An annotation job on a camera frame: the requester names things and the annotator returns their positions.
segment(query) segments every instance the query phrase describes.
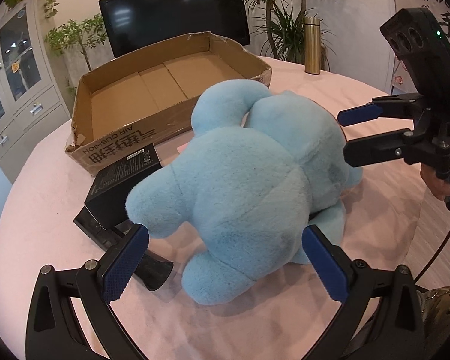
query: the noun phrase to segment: barcode label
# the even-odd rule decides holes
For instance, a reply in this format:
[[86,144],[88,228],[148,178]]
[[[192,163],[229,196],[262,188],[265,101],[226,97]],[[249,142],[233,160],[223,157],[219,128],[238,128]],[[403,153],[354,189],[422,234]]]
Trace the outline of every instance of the barcode label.
[[136,157],[136,156],[139,155],[139,154],[142,154],[144,151],[145,151],[145,149],[141,149],[141,150],[136,151],[136,152],[133,153],[133,154],[130,154],[130,155],[127,157],[127,161],[128,161],[129,159],[133,158],[133,157]]

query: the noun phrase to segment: black television screen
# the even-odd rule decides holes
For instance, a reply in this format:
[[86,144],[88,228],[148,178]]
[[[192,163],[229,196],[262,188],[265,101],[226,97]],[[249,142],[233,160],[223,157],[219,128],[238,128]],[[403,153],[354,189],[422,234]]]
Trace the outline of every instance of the black television screen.
[[250,44],[243,0],[100,0],[115,57],[189,32]]

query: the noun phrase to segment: table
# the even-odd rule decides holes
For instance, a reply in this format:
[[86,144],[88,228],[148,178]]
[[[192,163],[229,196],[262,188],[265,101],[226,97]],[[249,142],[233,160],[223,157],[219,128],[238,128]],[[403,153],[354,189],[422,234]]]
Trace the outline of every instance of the table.
[[[267,58],[271,90],[293,90],[334,115],[385,93],[353,79]],[[345,129],[348,138],[411,127],[383,119]],[[24,359],[25,327],[39,270],[82,266],[103,252],[73,224],[92,178],[64,153],[70,123],[39,143],[12,187],[0,220],[0,335]],[[192,137],[189,131],[157,146],[163,163]],[[392,161],[368,166],[362,183],[343,197],[347,224],[342,242],[351,259],[394,269],[414,237],[425,193],[417,166]],[[260,280],[233,302],[195,304],[181,289],[185,262],[203,243],[185,223],[171,237],[151,240],[150,249],[174,261],[174,273],[158,291],[132,279],[113,310],[151,360],[300,359],[338,310],[311,266],[288,264]],[[92,348],[103,353],[79,302],[77,314]]]

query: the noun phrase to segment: blue plush toy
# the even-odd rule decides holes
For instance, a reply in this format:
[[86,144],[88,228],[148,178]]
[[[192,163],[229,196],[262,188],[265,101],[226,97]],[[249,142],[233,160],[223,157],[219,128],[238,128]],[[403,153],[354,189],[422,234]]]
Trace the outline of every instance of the blue plush toy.
[[183,153],[133,188],[126,209],[153,238],[185,221],[198,230],[207,251],[192,257],[182,278],[197,303],[229,302],[284,264],[308,263],[301,244],[308,224],[339,244],[340,195],[362,171],[345,163],[346,139],[328,111],[238,79],[203,93],[192,128]]

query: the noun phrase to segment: drawer handle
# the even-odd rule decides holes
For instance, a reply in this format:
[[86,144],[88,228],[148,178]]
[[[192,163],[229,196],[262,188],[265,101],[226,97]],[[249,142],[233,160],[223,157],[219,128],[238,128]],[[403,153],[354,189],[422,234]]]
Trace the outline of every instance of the drawer handle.
[[0,144],[3,146],[5,143],[7,143],[8,142],[8,136],[2,136],[2,139],[1,139],[1,141],[0,141]]
[[34,107],[30,110],[30,113],[32,114],[32,116],[35,116],[42,110],[43,110],[43,107],[41,104],[34,104]]

